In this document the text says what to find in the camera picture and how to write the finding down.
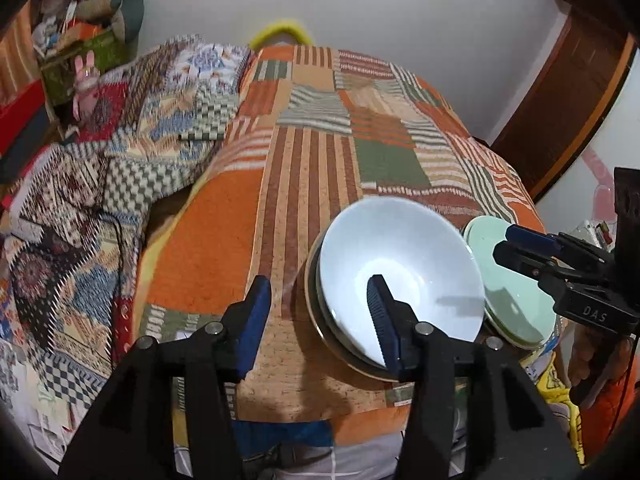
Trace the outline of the person right hand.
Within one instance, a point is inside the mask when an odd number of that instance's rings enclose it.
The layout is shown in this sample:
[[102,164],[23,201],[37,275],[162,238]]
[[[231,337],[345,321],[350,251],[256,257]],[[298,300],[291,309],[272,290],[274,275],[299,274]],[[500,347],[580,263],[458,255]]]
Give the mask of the person right hand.
[[[595,330],[577,325],[574,331],[574,342],[567,377],[570,384],[576,387],[590,375],[589,363],[603,342],[603,336]],[[608,380],[617,382],[626,373],[629,361],[634,359],[634,340],[621,340],[608,360]]]

